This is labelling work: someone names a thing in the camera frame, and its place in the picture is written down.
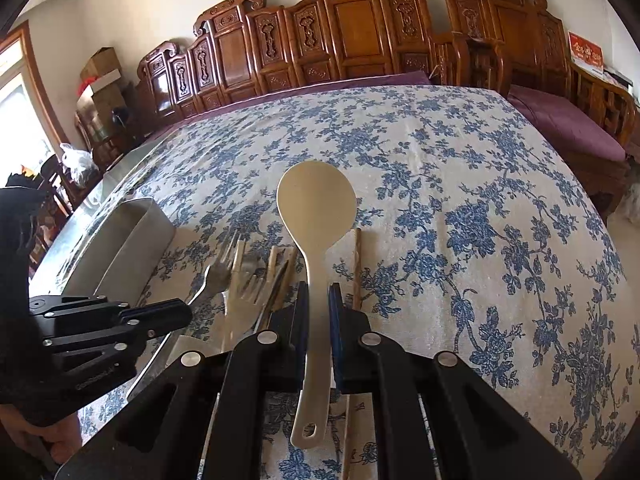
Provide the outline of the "person's left hand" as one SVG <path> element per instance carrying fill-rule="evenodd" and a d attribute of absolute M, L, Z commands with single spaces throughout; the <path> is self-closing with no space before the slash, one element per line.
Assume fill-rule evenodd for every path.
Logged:
<path fill-rule="evenodd" d="M 28 422 L 10 404 L 1 405 L 1 423 L 12 441 L 23 451 L 35 454 L 35 438 L 48 442 L 52 460 L 64 464 L 82 447 L 80 421 L 73 413 L 52 426 L 38 427 Z"/>

